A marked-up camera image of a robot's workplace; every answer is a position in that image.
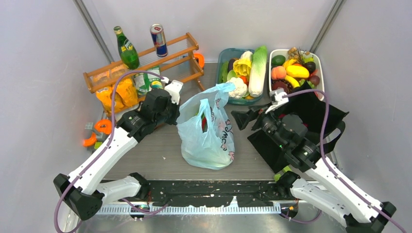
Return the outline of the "black tote bag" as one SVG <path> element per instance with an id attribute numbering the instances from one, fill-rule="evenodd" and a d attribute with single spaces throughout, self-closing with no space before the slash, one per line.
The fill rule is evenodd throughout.
<path id="1" fill-rule="evenodd" d="M 345 129 L 343 119 L 348 112 L 320 101 L 314 89 L 307 84 L 293 90 L 292 94 L 288 103 L 270 113 L 278 118 L 288 114 L 298 115 L 308 128 L 306 138 L 309 141 L 309 151 L 282 151 L 273 143 L 265 145 L 270 140 L 260 130 L 252 129 L 253 134 L 248 136 L 253 147 L 275 173 L 289 165 L 302 172 L 315 168 L 316 163 L 322 159 L 321 151 L 333 151 L 341 134 L 323 146 L 320 146 L 320 142 L 334 130 L 344 132 Z"/>

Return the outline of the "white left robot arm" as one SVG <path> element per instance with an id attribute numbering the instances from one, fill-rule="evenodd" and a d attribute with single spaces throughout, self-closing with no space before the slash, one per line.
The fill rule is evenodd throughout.
<path id="1" fill-rule="evenodd" d="M 88 220 L 111 202 L 134 197 L 145 200 L 149 182 L 137 172 L 123 179 L 102 183 L 111 168 L 143 138 L 163 123 L 175 125 L 179 117 L 180 89 L 153 89 L 139 109 L 124 113 L 110 136 L 82 165 L 69 175 L 58 174 L 53 183 L 64 203 L 80 218 Z"/>

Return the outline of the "light blue plastic bag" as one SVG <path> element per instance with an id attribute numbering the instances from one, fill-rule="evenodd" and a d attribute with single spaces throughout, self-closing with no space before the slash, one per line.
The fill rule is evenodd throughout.
<path id="1" fill-rule="evenodd" d="M 220 170 L 235 157 L 233 127 L 224 109 L 235 86 L 218 84 L 198 93 L 180 106 L 177 129 L 185 161 L 196 167 Z M 202 115 L 207 131 L 202 132 Z"/>

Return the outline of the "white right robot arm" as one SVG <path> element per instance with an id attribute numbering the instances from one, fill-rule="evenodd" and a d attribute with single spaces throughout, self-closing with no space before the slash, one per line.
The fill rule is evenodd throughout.
<path id="1" fill-rule="evenodd" d="M 231 114 L 240 130 L 254 122 L 249 141 L 272 170 L 292 166 L 324 187 L 319 189 L 286 171 L 275 183 L 281 198 L 309 202 L 336 219 L 348 233 L 380 233 L 392 219 L 396 207 L 362 191 L 329 158 L 322 157 L 320 147 L 307 139 L 307 127 L 299 116 L 275 117 L 267 106 Z"/>

